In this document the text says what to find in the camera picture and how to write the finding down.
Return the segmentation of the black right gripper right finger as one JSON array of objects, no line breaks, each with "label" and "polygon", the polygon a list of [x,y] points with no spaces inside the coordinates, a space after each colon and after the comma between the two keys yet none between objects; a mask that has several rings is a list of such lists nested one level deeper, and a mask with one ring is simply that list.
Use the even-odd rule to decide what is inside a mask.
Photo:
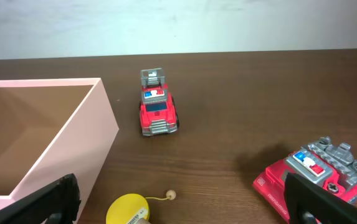
[{"label": "black right gripper right finger", "polygon": [[284,197],[290,224],[357,224],[357,207],[298,174],[287,174]]}]

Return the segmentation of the red fire truck grey top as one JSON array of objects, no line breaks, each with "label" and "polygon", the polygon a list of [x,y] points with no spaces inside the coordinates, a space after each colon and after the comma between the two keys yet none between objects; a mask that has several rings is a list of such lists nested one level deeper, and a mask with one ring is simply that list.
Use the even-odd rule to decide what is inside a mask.
[{"label": "red fire truck grey top", "polygon": [[265,170],[253,181],[253,187],[288,222],[290,220],[284,191],[287,174],[299,174],[334,196],[353,203],[357,200],[357,160],[351,146],[338,146],[330,137],[304,145]]}]

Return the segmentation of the red fire truck with ladder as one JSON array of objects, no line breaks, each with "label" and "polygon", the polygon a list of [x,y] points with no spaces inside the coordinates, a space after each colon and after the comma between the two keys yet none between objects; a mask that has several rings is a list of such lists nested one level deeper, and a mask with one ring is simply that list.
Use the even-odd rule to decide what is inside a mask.
[{"label": "red fire truck with ladder", "polygon": [[163,68],[141,70],[140,75],[139,115],[142,135],[155,136],[177,131],[179,118]]}]

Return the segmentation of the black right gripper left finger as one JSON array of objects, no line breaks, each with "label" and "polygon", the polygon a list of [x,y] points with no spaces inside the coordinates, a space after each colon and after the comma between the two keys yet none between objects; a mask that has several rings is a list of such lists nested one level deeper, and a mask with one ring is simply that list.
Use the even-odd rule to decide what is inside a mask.
[{"label": "black right gripper left finger", "polygon": [[67,174],[0,210],[0,224],[73,224],[78,219],[80,190]]}]

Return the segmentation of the pink box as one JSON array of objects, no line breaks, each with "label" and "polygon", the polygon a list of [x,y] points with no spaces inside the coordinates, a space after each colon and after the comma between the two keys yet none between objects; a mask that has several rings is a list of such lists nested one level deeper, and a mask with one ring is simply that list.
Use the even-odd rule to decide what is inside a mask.
[{"label": "pink box", "polygon": [[0,210],[67,174],[86,202],[117,132],[100,78],[0,80]]}]

